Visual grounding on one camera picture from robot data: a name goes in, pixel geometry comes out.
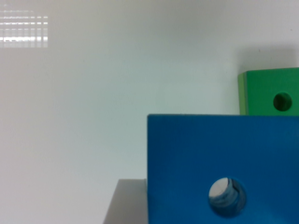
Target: green wooden cube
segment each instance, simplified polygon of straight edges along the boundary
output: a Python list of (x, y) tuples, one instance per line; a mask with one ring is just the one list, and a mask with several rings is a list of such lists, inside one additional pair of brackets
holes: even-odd
[(248, 71), (238, 85), (241, 115), (299, 116), (299, 68)]

